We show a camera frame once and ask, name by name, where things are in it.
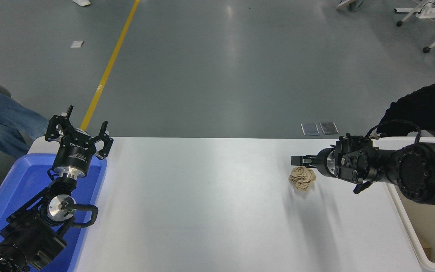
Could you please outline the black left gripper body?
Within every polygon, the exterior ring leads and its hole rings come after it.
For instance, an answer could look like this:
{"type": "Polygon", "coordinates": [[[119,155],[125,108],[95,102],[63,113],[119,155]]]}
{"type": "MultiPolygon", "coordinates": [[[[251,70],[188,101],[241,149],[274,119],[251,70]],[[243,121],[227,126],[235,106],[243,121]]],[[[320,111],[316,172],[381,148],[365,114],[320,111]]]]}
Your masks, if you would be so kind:
{"type": "Polygon", "coordinates": [[[62,172],[63,168],[74,168],[80,172],[88,172],[95,153],[95,143],[85,131],[77,130],[74,136],[67,134],[59,143],[59,149],[53,163],[53,172],[62,172]]]}

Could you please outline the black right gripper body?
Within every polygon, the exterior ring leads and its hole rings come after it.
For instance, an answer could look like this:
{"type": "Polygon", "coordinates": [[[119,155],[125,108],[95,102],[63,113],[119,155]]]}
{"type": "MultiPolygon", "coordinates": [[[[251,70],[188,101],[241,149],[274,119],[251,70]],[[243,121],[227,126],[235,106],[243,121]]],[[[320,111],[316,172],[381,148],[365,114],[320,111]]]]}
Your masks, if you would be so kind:
{"type": "Polygon", "coordinates": [[[328,156],[330,154],[330,149],[329,148],[325,148],[323,150],[321,150],[317,155],[316,155],[316,162],[315,162],[315,166],[316,169],[318,170],[318,172],[325,176],[325,177],[330,177],[330,171],[329,171],[329,167],[327,164],[327,160],[328,160],[328,156]]]}

